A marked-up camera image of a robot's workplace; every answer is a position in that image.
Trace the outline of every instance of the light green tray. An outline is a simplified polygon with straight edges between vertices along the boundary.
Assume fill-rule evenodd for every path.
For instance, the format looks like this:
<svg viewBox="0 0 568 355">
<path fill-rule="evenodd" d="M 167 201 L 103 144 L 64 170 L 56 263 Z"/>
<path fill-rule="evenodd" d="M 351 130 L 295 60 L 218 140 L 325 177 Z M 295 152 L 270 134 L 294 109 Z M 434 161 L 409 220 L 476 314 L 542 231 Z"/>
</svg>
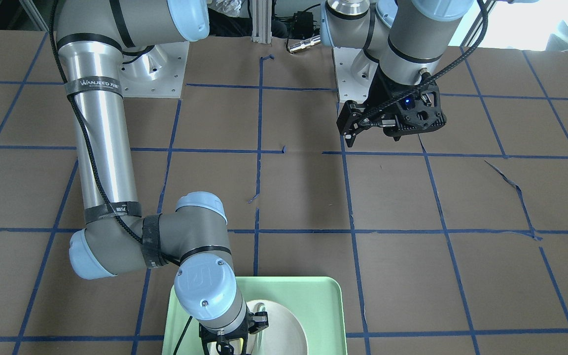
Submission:
<svg viewBox="0 0 568 355">
<path fill-rule="evenodd" d="M 338 283 L 329 277 L 236 277 L 246 301 L 269 299 L 289 308 L 306 332 L 310 355 L 347 355 L 343 299 Z M 164 355 L 172 355 L 188 315 L 170 292 L 164 335 Z M 198 322 L 192 320 L 179 355 L 201 355 Z"/>
</svg>

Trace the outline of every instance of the white plate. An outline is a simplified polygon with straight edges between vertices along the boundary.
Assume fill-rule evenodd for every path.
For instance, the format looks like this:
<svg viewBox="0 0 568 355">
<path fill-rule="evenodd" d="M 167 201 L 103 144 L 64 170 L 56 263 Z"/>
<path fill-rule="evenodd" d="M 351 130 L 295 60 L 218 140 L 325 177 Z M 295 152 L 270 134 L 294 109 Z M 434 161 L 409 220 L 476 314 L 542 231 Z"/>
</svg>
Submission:
<svg viewBox="0 0 568 355">
<path fill-rule="evenodd" d="M 247 302 L 251 312 L 258 312 L 264 305 L 269 314 L 269 327 L 258 334 L 248 336 L 247 354 L 251 355 L 308 355 L 306 333 L 299 320 L 288 308 L 266 299 Z M 231 342 L 239 354 L 241 342 Z M 216 344 L 210 344 L 210 355 L 216 355 Z"/>
</svg>

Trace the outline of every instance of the black tape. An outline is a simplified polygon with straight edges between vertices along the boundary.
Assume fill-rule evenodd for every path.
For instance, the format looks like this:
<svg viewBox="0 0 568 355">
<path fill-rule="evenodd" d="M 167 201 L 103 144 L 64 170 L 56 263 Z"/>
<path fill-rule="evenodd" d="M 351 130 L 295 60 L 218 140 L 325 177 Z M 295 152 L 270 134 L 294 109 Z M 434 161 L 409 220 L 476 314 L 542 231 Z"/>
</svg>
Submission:
<svg viewBox="0 0 568 355">
<path fill-rule="evenodd" d="M 212 250 L 218 250 L 218 251 L 223 251 L 226 252 L 227 254 L 232 254 L 232 251 L 225 248 L 225 247 L 221 247 L 220 245 L 208 245 L 206 247 L 200 247 L 200 248 L 196 248 L 196 249 L 192 249 L 188 252 L 186 252 L 185 254 L 183 254 L 181 256 L 180 259 L 180 263 L 182 263 L 185 259 L 189 258 L 190 256 L 193 256 L 194 254 L 197 254 L 198 252 L 204 252 L 204 251 L 212 251 Z"/>
<path fill-rule="evenodd" d="M 142 225 L 142 256 L 148 268 L 162 267 L 168 263 L 161 252 L 160 216 L 161 214 L 149 215 L 144 218 Z"/>
<path fill-rule="evenodd" d="M 117 43 L 116 40 L 114 40 L 110 37 L 107 37 L 107 36 L 99 35 L 99 34 L 72 34 L 72 35 L 67 35 L 67 36 L 64 36 L 63 38 L 58 40 L 58 42 L 56 43 L 56 47 L 58 49 L 61 49 L 61 47 L 63 47 L 66 44 L 73 43 L 73 42 L 80 42 L 82 40 L 88 40 L 88 41 L 92 41 L 92 42 L 100 42 L 100 43 L 108 44 L 112 47 L 117 48 L 117 50 L 119 50 L 120 52 L 122 51 L 122 46 L 120 45 L 120 43 Z"/>
<path fill-rule="evenodd" d="M 120 33 L 120 38 L 126 47 L 135 47 L 131 34 L 128 32 L 126 27 L 126 21 L 124 21 L 124 14 L 122 13 L 122 6 L 120 5 L 120 0 L 109 0 L 111 5 L 111 11 L 113 12 L 113 19 L 115 20 L 115 26 L 117 31 Z"/>
<path fill-rule="evenodd" d="M 142 216 L 142 205 L 139 202 L 111 202 L 85 209 L 85 224 L 90 224 L 102 218 L 113 216 Z"/>
<path fill-rule="evenodd" d="M 438 59 L 442 58 L 442 54 L 440 54 L 439 56 L 432 58 L 432 59 L 420 59 L 420 58 L 415 58 L 415 57 L 409 56 L 408 54 L 404 54 L 398 48 L 396 48 L 394 43 L 391 42 L 391 36 L 387 37 L 387 44 L 390 45 L 390 48 L 392 49 L 392 51 L 394 53 L 396 53 L 397 56 L 399 56 L 402 59 L 404 59 L 405 61 L 409 61 L 411 63 L 428 64 L 428 63 L 433 63 L 433 62 L 437 61 Z"/>
<path fill-rule="evenodd" d="M 130 64 L 130 63 L 136 61 L 137 59 L 141 58 L 144 54 L 153 50 L 153 48 L 155 48 L 154 45 L 149 45 L 148 47 L 144 48 L 144 50 L 140 50 L 139 52 L 136 52 L 135 54 L 130 54 L 128 52 L 122 52 L 122 54 L 125 54 L 126 56 L 134 57 L 133 59 L 131 59 L 129 61 L 122 62 L 122 65 L 127 65 L 127 64 Z"/>
<path fill-rule="evenodd" d="M 369 9 L 367 9 L 362 14 L 342 14 L 331 8 L 330 5 L 327 4 L 327 1 L 325 2 L 325 8 L 329 13 L 333 14 L 335 17 L 340 18 L 341 20 L 360 20 L 361 18 L 365 17 L 367 15 L 367 12 L 369 11 Z"/>
<path fill-rule="evenodd" d="M 370 61 L 378 64 L 380 63 L 379 59 L 376 59 L 372 56 L 372 54 L 369 54 L 369 52 L 367 52 L 367 49 L 363 49 L 363 54 L 365 54 L 365 57 L 367 57 L 367 59 L 369 59 Z"/>
<path fill-rule="evenodd" d="M 371 4 L 369 6 L 370 16 L 369 16 L 369 29 L 367 30 L 367 39 L 365 39 L 365 44 L 363 49 L 369 48 L 372 43 L 372 37 L 374 36 L 374 25 L 376 24 L 376 4 Z"/>
<path fill-rule="evenodd" d="M 76 95 L 79 92 L 89 90 L 110 91 L 122 96 L 120 82 L 108 76 L 86 76 L 84 78 L 70 80 L 65 84 L 67 96 Z"/>
</svg>

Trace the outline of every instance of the robotic arm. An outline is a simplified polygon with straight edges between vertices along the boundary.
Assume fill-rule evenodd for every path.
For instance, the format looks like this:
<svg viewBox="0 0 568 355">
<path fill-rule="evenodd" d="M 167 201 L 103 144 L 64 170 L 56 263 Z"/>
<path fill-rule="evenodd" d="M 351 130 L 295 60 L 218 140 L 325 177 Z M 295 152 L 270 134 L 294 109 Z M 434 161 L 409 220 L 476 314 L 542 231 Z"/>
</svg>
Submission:
<svg viewBox="0 0 568 355">
<path fill-rule="evenodd" d="M 57 59 L 79 126 L 86 228 L 70 242 L 74 271 L 97 279 L 175 263 L 177 298 L 199 321 L 204 348 L 217 342 L 221 354 L 232 354 L 228 341 L 244 338 L 246 346 L 247 334 L 268 326 L 268 318 L 248 310 L 236 285 L 223 204 L 191 193 L 175 213 L 142 218 L 118 75 L 122 52 L 196 41 L 209 31 L 201 0 L 68 0 L 57 41 L 50 39 L 67 69 L 68 81 Z"/>
<path fill-rule="evenodd" d="M 333 47 L 361 48 L 365 58 L 358 65 L 379 67 L 367 100 L 347 101 L 338 117 L 348 146 L 372 127 L 398 140 L 446 124 L 435 84 L 439 74 L 430 73 L 472 2 L 322 4 L 320 40 Z M 482 0 L 477 2 L 483 12 Z M 196 192 L 182 197 L 175 213 L 142 217 L 119 82 L 124 56 L 136 61 L 160 43 L 205 38 L 210 31 L 205 0 L 65 0 L 55 39 L 57 3 L 50 42 L 79 128 L 85 205 L 86 228 L 70 242 L 74 271 L 97 279 L 175 263 L 174 289 L 182 307 L 200 323 L 205 353 L 206 344 L 216 342 L 219 354 L 231 355 L 229 341 L 242 338 L 244 354 L 248 333 L 266 328 L 268 315 L 251 313 L 236 285 L 223 205 L 210 193 Z"/>
</svg>

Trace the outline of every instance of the light blue joint cap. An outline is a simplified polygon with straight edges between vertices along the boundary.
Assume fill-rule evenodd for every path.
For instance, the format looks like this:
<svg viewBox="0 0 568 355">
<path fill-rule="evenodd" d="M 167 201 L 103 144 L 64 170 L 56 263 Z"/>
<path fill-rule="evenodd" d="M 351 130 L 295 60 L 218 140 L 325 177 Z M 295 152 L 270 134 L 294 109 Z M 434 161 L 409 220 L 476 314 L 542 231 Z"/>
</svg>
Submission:
<svg viewBox="0 0 568 355">
<path fill-rule="evenodd" d="M 227 224 L 227 216 L 225 216 L 223 203 L 218 196 L 213 193 L 205 191 L 191 192 L 178 200 L 177 207 L 174 211 L 176 212 L 178 209 L 185 206 L 197 206 L 212 210 L 222 216 L 225 220 L 225 224 Z"/>
<path fill-rule="evenodd" d="M 431 20 L 451 22 L 464 16 L 474 0 L 412 0 L 412 2 Z"/>
<path fill-rule="evenodd" d="M 168 0 L 172 22 L 178 32 L 190 42 L 210 34 L 210 18 L 205 0 Z"/>
<path fill-rule="evenodd" d="M 383 21 L 387 27 L 391 28 L 394 25 L 394 20 L 396 20 L 398 6 L 394 0 L 378 0 L 376 3 L 376 12 L 381 18 L 381 21 Z"/>
<path fill-rule="evenodd" d="M 327 21 L 327 11 L 325 10 L 325 2 L 321 4 L 319 35 L 321 36 L 321 44 L 327 45 L 328 47 L 334 47 L 332 36 L 330 35 L 329 23 Z"/>
<path fill-rule="evenodd" d="M 174 278 L 178 302 L 198 320 L 212 320 L 225 314 L 234 303 L 236 290 L 234 270 L 211 252 L 190 256 Z"/>
<path fill-rule="evenodd" d="M 95 258 L 85 238 L 85 229 L 77 231 L 70 240 L 70 262 L 76 274 L 83 279 L 93 280 L 113 277 Z"/>
</svg>

